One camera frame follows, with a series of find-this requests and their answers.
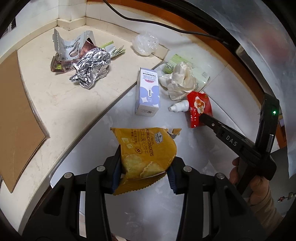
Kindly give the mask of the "beige right sleeve forearm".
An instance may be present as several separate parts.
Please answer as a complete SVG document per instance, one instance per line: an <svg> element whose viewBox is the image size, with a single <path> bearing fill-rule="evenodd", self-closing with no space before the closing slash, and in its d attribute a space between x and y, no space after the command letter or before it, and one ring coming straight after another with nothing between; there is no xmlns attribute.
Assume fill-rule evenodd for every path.
<svg viewBox="0 0 296 241"><path fill-rule="evenodd" d="M271 190L268 188L267 195L258 204L250 206L262 227L269 235L272 233L283 220L282 215L274 206L274 200L271 195Z"/></svg>

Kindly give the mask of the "person right hand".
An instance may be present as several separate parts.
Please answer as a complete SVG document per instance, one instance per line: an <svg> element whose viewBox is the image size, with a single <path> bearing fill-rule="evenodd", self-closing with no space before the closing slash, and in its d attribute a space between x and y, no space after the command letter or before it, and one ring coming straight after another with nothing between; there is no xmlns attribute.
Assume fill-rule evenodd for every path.
<svg viewBox="0 0 296 241"><path fill-rule="evenodd" d="M234 168L229 174L229 181L232 184L236 184L239 182L239 157L234 159L232 164ZM267 196L269 191L269 181L264 177L255 176L248 184L248 187L252 190L248 202L250 205L257 205Z"/></svg>

